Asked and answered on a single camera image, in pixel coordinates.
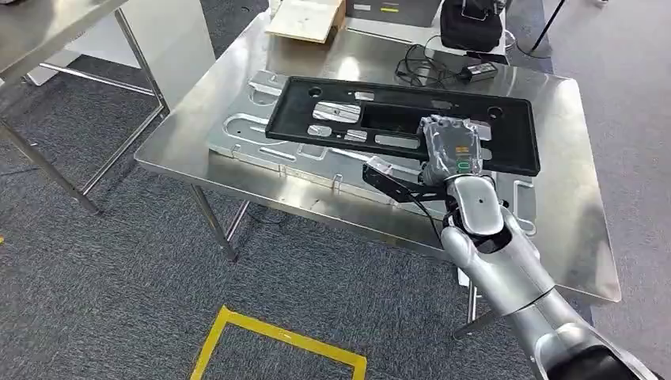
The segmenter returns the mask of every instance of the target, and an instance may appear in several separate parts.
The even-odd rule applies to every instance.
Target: yellow tape marking
[[[212,329],[205,339],[205,344],[203,349],[200,351],[200,356],[195,362],[195,368],[191,374],[191,380],[200,380],[205,372],[205,367],[207,363],[210,362],[210,357],[214,351],[214,347],[219,342],[219,338],[222,336],[222,331],[226,326],[226,323],[231,323],[233,325],[242,327],[254,333],[261,335],[269,336],[270,338],[281,340],[284,343],[291,344],[292,346],[302,348],[306,351],[313,352],[322,356],[326,356],[329,359],[333,359],[336,362],[341,362],[349,364],[354,368],[352,374],[352,380],[363,380],[366,374],[366,365],[367,361],[364,356],[357,355],[353,352],[345,351],[342,348],[337,348],[331,346],[330,344],[322,343],[319,340],[314,340],[308,338],[307,336],[298,335],[295,332],[291,332],[285,329],[281,329],[277,326],[269,325],[268,323],[259,321],[251,317],[236,313],[234,311],[226,309],[226,306],[222,306],[222,309],[219,310],[217,318],[214,320]]]

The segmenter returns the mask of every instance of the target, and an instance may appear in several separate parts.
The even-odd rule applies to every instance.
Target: wooden board
[[[344,0],[284,0],[266,32],[323,44],[333,25],[343,24]]]

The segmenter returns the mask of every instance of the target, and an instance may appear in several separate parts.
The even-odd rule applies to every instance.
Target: robotic arm
[[[555,289],[536,246],[499,203],[492,180],[479,175],[476,128],[444,116],[425,118],[422,127],[430,151],[423,182],[443,183],[448,196],[449,217],[440,234],[443,258],[461,268],[492,311],[508,321],[536,378],[658,379],[582,319]]]

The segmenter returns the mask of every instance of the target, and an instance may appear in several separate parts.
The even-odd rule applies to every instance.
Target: black bag
[[[491,0],[445,0],[440,21],[441,42],[446,48],[491,51],[499,45],[503,32]]]

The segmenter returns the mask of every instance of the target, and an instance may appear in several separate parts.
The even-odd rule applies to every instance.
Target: metal table
[[[0,79],[5,87],[21,78],[37,66],[67,74],[103,82],[136,93],[153,96],[157,106],[133,131],[112,156],[93,174],[82,190],[72,185],[39,151],[0,118],[0,136],[8,138],[31,161],[44,169],[46,174],[60,185],[69,196],[75,198],[88,212],[96,214],[97,207],[87,194],[103,175],[119,160],[128,147],[142,134],[149,124],[167,112],[168,105],[159,90],[142,50],[120,9],[127,0],[39,0],[20,2],[0,7]],[[104,16],[114,12],[131,50],[150,84],[150,89],[122,83],[66,67],[44,63],[46,59],[77,38],[88,27]]]
[[[303,43],[266,35],[267,23],[265,13],[254,19],[142,144],[135,158],[150,171],[191,184],[196,201],[228,254],[227,238],[249,201],[435,253],[439,248],[426,217],[207,149],[208,132],[214,125],[222,125],[226,107],[258,70],[394,83],[393,69],[408,47],[354,32],[339,33],[333,46]],[[446,53],[435,58],[455,69],[466,59]],[[534,181],[537,234],[533,240],[541,261],[561,287],[592,301],[618,302],[620,285],[577,83],[501,66],[498,76],[490,81],[454,88],[521,97],[533,103],[542,167]],[[200,186],[246,200],[228,234],[223,233]]]

